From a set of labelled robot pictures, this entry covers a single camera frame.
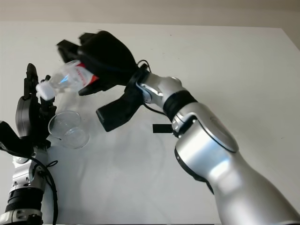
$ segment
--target clear plastic cup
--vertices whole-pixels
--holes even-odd
[[[64,111],[53,116],[49,121],[48,131],[64,147],[70,149],[82,148],[90,139],[89,134],[81,128],[80,115],[74,111]]]

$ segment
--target white wall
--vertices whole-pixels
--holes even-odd
[[[298,0],[0,0],[0,21],[282,28],[300,49]]]

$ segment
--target plastic water bottle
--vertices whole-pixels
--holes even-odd
[[[50,100],[61,92],[78,92],[98,77],[85,68],[79,60],[66,63],[59,68],[49,81],[36,86],[37,92],[44,100]]]

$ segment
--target silver arm segment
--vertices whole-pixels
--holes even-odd
[[[33,157],[47,163],[45,149],[35,148]],[[13,184],[9,191],[5,213],[0,215],[0,225],[28,224],[41,225],[41,201],[45,191],[43,169],[30,159],[13,157],[15,172]]]
[[[172,95],[186,92],[178,79],[149,74],[138,86],[146,102],[164,109],[179,134],[175,154],[180,165],[194,178],[210,183],[223,225],[300,224],[297,211],[274,185],[248,165],[233,136],[208,107],[187,101],[186,105],[179,104],[183,107],[177,113],[168,112],[176,108],[166,107],[172,104],[167,103],[174,98]]]

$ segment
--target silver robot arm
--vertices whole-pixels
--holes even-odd
[[[279,190],[239,153],[234,137],[180,80],[149,73],[137,83],[144,100],[161,108],[178,134],[175,155],[196,180],[207,181],[223,225],[300,224],[300,215]]]

